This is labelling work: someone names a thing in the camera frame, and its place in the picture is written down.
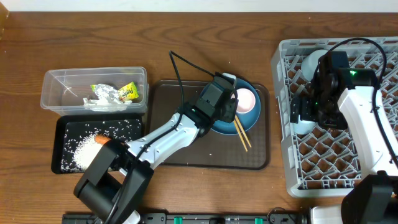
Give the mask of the light blue cup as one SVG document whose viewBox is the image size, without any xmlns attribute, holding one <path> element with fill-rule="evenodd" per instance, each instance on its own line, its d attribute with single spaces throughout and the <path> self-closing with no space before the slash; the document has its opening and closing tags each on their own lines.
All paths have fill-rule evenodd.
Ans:
<svg viewBox="0 0 398 224">
<path fill-rule="evenodd" d="M 302 121 L 299 120 L 298 123 L 293 124 L 293 130 L 296 134 L 306 135 L 311 133 L 316 126 L 314 121 Z"/>
</svg>

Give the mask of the light blue bowl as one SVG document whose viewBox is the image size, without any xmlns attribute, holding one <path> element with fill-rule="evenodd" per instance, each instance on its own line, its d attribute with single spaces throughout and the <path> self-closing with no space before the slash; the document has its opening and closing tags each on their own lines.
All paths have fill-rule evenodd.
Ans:
<svg viewBox="0 0 398 224">
<path fill-rule="evenodd" d="M 318 65 L 318 59 L 326 53 L 327 50 L 316 50 L 303 60 L 301 71 L 306 81 L 310 82 L 313 79 L 315 69 Z"/>
</svg>

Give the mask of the foil snack wrapper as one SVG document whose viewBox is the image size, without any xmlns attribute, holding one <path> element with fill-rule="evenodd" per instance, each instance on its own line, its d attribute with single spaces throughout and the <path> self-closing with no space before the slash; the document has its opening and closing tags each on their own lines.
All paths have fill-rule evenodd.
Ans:
<svg viewBox="0 0 398 224">
<path fill-rule="evenodd" d="M 120 89 L 116 89 L 115 87 L 107 84 L 96 84 L 91 85 L 90 87 L 98 98 L 107 98 L 122 102 L 139 98 L 139 93 L 134 82 L 128 83 Z"/>
</svg>

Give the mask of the orange carrot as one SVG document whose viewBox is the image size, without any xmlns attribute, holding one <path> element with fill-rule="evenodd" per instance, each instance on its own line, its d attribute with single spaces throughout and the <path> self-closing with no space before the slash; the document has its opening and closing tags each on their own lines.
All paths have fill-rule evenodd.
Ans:
<svg viewBox="0 0 398 224">
<path fill-rule="evenodd" d="M 111 139 L 110 139 L 109 137 L 107 137 L 107 136 L 97 134 L 97 135 L 94 137 L 94 140 L 95 140 L 95 142 L 97 142 L 98 144 L 104 145 L 104 144 L 106 144 L 108 141 L 110 141 Z"/>
</svg>

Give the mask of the white rice pile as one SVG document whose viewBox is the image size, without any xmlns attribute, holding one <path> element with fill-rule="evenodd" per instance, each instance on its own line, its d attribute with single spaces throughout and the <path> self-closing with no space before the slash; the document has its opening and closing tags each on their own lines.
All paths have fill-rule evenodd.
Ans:
<svg viewBox="0 0 398 224">
<path fill-rule="evenodd" d="M 128 142 L 141 137 L 142 123 L 139 119 L 67 122 L 58 150 L 59 173 L 79 173 L 88 168 L 102 147 L 94 140 L 97 134 Z"/>
</svg>

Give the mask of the white tissue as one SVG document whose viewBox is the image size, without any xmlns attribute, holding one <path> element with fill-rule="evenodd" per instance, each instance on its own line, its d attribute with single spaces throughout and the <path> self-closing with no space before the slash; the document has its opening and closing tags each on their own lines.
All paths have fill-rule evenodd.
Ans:
<svg viewBox="0 0 398 224">
<path fill-rule="evenodd" d="M 99 97 L 98 100 L 83 99 L 84 109 L 96 112 L 117 112 L 124 111 L 132 104 L 132 100 L 121 100 L 117 93 Z"/>
</svg>

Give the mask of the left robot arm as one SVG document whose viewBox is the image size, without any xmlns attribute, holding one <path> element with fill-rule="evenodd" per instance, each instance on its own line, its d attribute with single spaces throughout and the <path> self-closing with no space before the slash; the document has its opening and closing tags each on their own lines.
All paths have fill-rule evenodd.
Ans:
<svg viewBox="0 0 398 224">
<path fill-rule="evenodd" d="M 103 223 L 138 223 L 137 212 L 155 168 L 206 135 L 216 121 L 234 121 L 236 76 L 217 73 L 200 96 L 169 121 L 135 141 L 107 141 L 74 188 L 74 195 Z"/>
</svg>

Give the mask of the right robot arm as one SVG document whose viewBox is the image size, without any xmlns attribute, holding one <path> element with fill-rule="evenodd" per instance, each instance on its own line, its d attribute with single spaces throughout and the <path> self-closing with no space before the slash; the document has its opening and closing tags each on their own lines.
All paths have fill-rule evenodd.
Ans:
<svg viewBox="0 0 398 224">
<path fill-rule="evenodd" d="M 309 223 L 397 223 L 397 138 L 371 69 L 351 68 L 344 51 L 316 50 L 303 61 L 310 96 L 295 96 L 290 123 L 297 134 L 309 124 L 349 129 L 361 169 L 360 183 L 339 205 L 313 207 Z"/>
</svg>

